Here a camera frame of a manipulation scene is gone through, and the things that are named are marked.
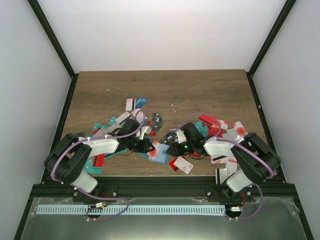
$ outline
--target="black card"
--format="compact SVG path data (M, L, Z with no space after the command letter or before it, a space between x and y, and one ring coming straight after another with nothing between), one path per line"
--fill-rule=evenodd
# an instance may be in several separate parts
M163 138L161 138L159 143L170 145L171 143L174 143L177 138L178 138L178 136L177 136L176 132L171 130Z

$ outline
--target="white wall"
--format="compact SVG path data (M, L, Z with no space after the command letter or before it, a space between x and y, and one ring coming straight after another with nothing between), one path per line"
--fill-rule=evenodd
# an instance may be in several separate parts
M26 0L0 2L0 235L40 183L70 77Z
M254 75L289 183L320 239L320 1L297 1Z
M249 70L285 0L39 0L74 70Z

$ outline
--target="black metal frame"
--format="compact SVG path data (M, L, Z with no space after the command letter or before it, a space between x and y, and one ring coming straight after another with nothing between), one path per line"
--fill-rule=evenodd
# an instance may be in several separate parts
M61 139L63 128L68 115L69 107L73 97L79 74L75 74L65 55L59 41L53 32L44 12L42 11L37 0L28 0L40 24L50 39L54 49L60 57L64 67L70 75L71 83L67 93L67 97L62 109L62 113L58 122L58 126L54 135L51 149L53 149ZM270 129L268 127L264 111L262 109L258 93L253 81L253 75L257 71L260 63L266 55L269 47L279 32L281 26L286 20L290 10L294 6L296 0L287 0L276 19L270 33L268 34L261 50L259 51L252 67L247 72L247 78L251 87L252 95L257 106L257 110L262 122L262 126L266 135L268 145L274 150ZM295 205L299 208L299 217L303 224L304 232L307 239L313 240L313 236L307 222L305 213L300 203L294 184L286 183L286 179L281 166L277 169L278 175L261 184L263 195L266 197L293 197ZM168 198L168 197L188 197L188 198L209 198L207 191L210 186L215 183L213 176L166 176L166 177L97 177L97 180L103 185L111 189L115 189L119 198ZM51 180L47 171L44 171L41 180L42 184L35 184L31 190L24 213L18 226L15 240L21 238L24 226L30 211L30 207L34 198L73 198L75 190L71 186L61 185L59 182ZM250 190L252 196L259 196L259 192L254 187Z

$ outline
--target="wooden table surface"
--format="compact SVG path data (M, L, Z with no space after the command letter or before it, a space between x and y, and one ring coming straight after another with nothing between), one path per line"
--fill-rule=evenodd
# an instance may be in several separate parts
M111 117L125 112L126 99L145 97L142 108L148 119L162 113L164 125L154 137L160 140L194 113L216 115L231 124L240 121L248 132L266 140L254 98L242 69L235 70L155 70L80 72L63 129L67 133L91 134L95 123L107 125ZM198 121L197 117L190 122ZM187 160L194 165L189 175L214 175L210 158ZM132 153L115 155L104 162L103 176L176 176L167 164L155 163Z

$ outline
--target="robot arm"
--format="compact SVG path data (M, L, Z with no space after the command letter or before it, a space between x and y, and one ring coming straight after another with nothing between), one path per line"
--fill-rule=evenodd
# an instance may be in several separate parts
M139 123L135 120L128 119L125 124L118 130L118 133L110 132L103 139L88 139L72 148L58 164L54 176L63 184L70 184L74 187L81 188L87 193L91 193L97 186L97 180L83 170L88 158L101 154L117 153L128 148L133 152L147 153L155 150L155 147L148 139L144 139L144 135L151 131L149 126L142 127L136 136L121 137L132 133L139 127ZM76 137L74 134L67 134L59 144L50 152L44 161L44 166L52 173L59 157L63 155L74 143L85 139L84 137Z
M178 135L178 139L185 140L171 144L167 153L172 156L196 152L205 156L221 155L237 160L241 170L228 177L220 186L223 195L228 199L237 196L243 188L253 183L260 184L272 177L273 171L281 164L279 156L252 132L232 140L203 137L193 123L187 123L181 127L179 134L183 134L184 138Z

